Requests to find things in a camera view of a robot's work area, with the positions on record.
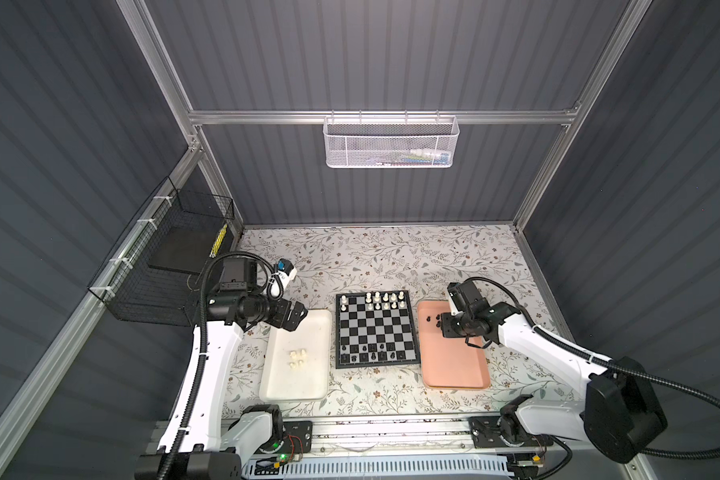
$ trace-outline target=white tray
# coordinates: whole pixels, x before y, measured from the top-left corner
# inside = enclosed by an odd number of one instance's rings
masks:
[[[310,310],[295,332],[272,328],[259,398],[264,402],[314,401],[328,394],[331,313]],[[290,352],[306,350],[304,365],[292,369]]]

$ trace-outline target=black cable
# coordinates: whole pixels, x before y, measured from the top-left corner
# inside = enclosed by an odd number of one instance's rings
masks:
[[[509,295],[509,298],[511,298],[512,301],[514,302],[515,306],[525,316],[525,319],[528,321],[528,324],[530,325],[532,331],[538,333],[539,335],[542,336],[542,338],[544,338],[548,342],[552,342],[559,348],[561,348],[569,353],[573,353],[574,355],[579,356],[583,359],[586,359],[587,361],[591,361],[595,365],[605,367],[609,370],[613,370],[618,373],[623,373],[624,375],[630,375],[630,376],[637,377],[639,379],[645,379],[645,380],[648,380],[649,382],[655,383],[657,385],[662,385],[667,388],[677,390],[678,392],[685,393],[690,396],[694,396],[695,398],[703,400],[704,402],[707,402],[710,405],[720,409],[720,399],[711,396],[709,393],[702,392],[699,389],[694,389],[693,387],[690,387],[688,385],[683,385],[681,383],[674,382],[672,380],[663,379],[661,377],[654,376],[649,373],[641,372],[639,370],[632,370],[632,369],[623,367],[621,365],[617,365],[610,360],[603,360],[603,359],[597,358],[595,356],[591,356],[588,352],[585,352],[585,351],[577,348],[576,346],[572,346],[566,342],[558,340],[557,338],[555,338],[554,336],[552,336],[548,332],[546,332],[543,328],[538,326],[534,321],[532,321],[532,319],[530,318],[530,314],[528,313],[528,310],[526,310],[526,308],[518,302],[518,299],[511,292],[509,292],[509,290],[507,290],[507,288],[505,286],[499,284],[498,282],[490,280],[488,278],[484,278],[482,276],[474,276],[474,277],[469,278],[468,280],[482,280],[484,282],[490,283],[491,285],[496,285],[503,292],[507,293],[507,295]],[[644,453],[645,455],[656,456],[656,457],[675,458],[675,459],[679,459],[679,460],[709,460],[711,458],[720,457],[720,447],[710,448],[708,450],[699,450],[696,452],[675,452],[672,450],[659,450],[657,448],[643,448],[643,450],[641,450],[640,453]]]
[[[558,463],[556,466],[550,468],[546,472],[542,473],[541,475],[537,475],[533,477],[531,480],[544,480],[545,478],[549,478],[552,475],[558,473],[560,470],[563,469],[564,466],[568,465],[570,460],[574,457],[574,453],[570,450],[570,447],[565,444],[562,440],[560,440],[558,437],[554,435],[549,435],[548,437],[552,438],[552,441],[557,443],[557,445],[563,447],[563,450],[565,450],[565,458],[563,458],[563,461]]]
[[[195,377],[192,380],[192,388],[190,389],[190,396],[186,400],[186,407],[184,408],[184,414],[181,417],[181,424],[179,424],[179,430],[176,432],[176,437],[173,439],[173,445],[168,452],[168,455],[164,457],[163,462],[160,465],[160,470],[157,472],[157,480],[165,480],[166,475],[170,472],[173,467],[173,463],[176,460],[176,456],[179,454],[179,448],[186,435],[186,428],[190,424],[190,417],[192,417],[192,410],[195,408],[195,401],[197,400],[197,393],[200,390],[200,381],[202,380],[202,373],[206,367],[206,355],[208,353],[208,282],[213,267],[219,264],[225,258],[231,256],[242,256],[255,260],[259,265],[262,265],[264,271],[267,273],[267,279],[264,282],[265,288],[267,289],[267,296],[272,298],[269,285],[269,279],[275,277],[275,280],[280,288],[278,295],[275,300],[279,300],[282,297],[282,281],[279,275],[275,275],[275,269],[272,265],[256,254],[250,254],[249,252],[233,251],[226,254],[218,255],[208,268],[202,273],[202,280],[200,282],[200,320],[197,326],[200,328],[200,353],[197,357],[197,369],[195,370]]]

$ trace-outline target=gray panel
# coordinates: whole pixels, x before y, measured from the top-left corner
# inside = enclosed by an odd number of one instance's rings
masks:
[[[115,2],[0,2],[0,414],[185,149]]]
[[[465,125],[451,168],[326,166],[317,125],[207,125],[246,224],[511,220],[556,125]]]
[[[148,0],[198,110],[573,106],[626,0]]]
[[[168,418],[189,361],[189,327],[106,314],[2,478],[130,478]]]
[[[720,397],[720,2],[653,3],[526,234],[577,341]],[[720,445],[719,411],[657,394],[652,446]]]

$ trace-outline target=black motor joint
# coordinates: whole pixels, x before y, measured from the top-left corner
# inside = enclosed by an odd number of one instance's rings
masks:
[[[288,260],[280,260],[278,269],[288,274],[292,265]],[[224,260],[220,281],[208,295],[208,320],[224,320],[228,325],[237,323],[243,330],[259,322],[289,332],[296,330],[306,317],[307,308],[301,302],[269,298],[266,294],[269,285],[259,286],[256,276],[257,264],[253,260]]]
[[[481,336],[484,340],[499,343],[498,326],[507,317],[520,313],[519,309],[505,302],[491,305],[471,281],[449,283],[448,294],[460,313],[442,314],[440,328],[446,338]]]

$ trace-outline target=metal beam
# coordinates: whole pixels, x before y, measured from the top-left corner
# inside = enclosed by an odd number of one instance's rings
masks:
[[[456,117],[462,125],[491,124],[552,124],[568,125],[576,119],[572,110],[448,110],[448,111],[297,111],[297,110],[192,110],[189,114],[194,125],[218,124],[272,124],[320,125],[326,118],[335,121],[384,123],[410,121],[435,123],[442,118]]]
[[[196,145],[184,153],[170,174],[171,181],[175,186],[184,185],[192,170],[197,166],[198,159],[201,157],[200,153],[200,149]],[[165,197],[173,190],[171,181],[166,180],[163,183],[140,218],[147,219],[154,215],[164,201],[157,197]],[[124,256],[136,241],[139,232],[147,227],[146,222],[136,222],[134,228],[117,248],[115,257]],[[95,285],[102,286],[109,283],[116,268],[116,264],[110,262],[96,279]],[[104,312],[105,307],[99,299],[90,292],[86,293],[32,373],[10,401],[8,408],[3,411],[0,416],[0,476],[29,430],[32,429]]]
[[[563,317],[563,312],[557,305],[552,289],[550,288],[549,283],[547,283],[547,279],[544,277],[544,273],[541,271],[539,263],[536,261],[536,255],[534,255],[534,251],[530,249],[528,240],[526,240],[523,232],[517,228],[512,229],[512,234],[514,235],[515,241],[518,243],[520,254],[525,259],[525,263],[528,264],[528,270],[530,271],[530,275],[534,278],[534,282],[536,282],[536,287],[539,289],[541,299],[544,301],[544,304],[550,312],[550,320],[552,321],[552,325],[554,325],[555,329],[557,329],[557,334],[566,340],[575,342],[576,340],[570,332],[568,324]]]
[[[552,177],[555,172],[557,172],[557,168],[562,163],[570,146],[579,134],[582,125],[592,111],[592,107],[600,96],[600,92],[603,91],[605,83],[608,81],[611,73],[613,73],[616,63],[619,61],[619,58],[621,58],[622,53],[624,53],[627,44],[630,43],[632,35],[634,35],[635,30],[637,30],[637,25],[643,20],[643,16],[645,16],[651,2],[652,0],[631,0],[629,5],[626,6],[624,14],[621,15],[621,19],[614,33],[611,35],[603,54],[600,56],[600,60],[598,60],[589,80],[586,81],[584,92],[577,102],[579,107],[576,112],[576,119],[569,127],[560,132],[560,136],[547,153],[542,167],[539,169],[536,178],[534,178],[534,182],[531,184],[528,193],[523,199],[517,215],[515,215],[514,222],[520,231],[528,224],[528,220],[534,210],[536,210],[541,196],[544,195],[544,192],[552,181]]]
[[[139,44],[139,48],[141,48],[141,52],[144,54],[144,58],[150,66],[152,74],[163,92],[163,96],[173,112],[173,117],[184,134],[187,144],[192,145],[193,142],[199,140],[202,149],[206,152],[206,157],[200,160],[200,170],[208,183],[211,193],[232,198],[232,192],[224,180],[219,163],[216,161],[216,157],[213,156],[205,135],[190,121],[189,112],[192,111],[192,103],[184,90],[176,68],[173,66],[145,0],[117,0],[117,5],[134,34],[136,43]],[[237,210],[236,204],[235,209],[235,235],[239,237],[242,234],[243,218]]]

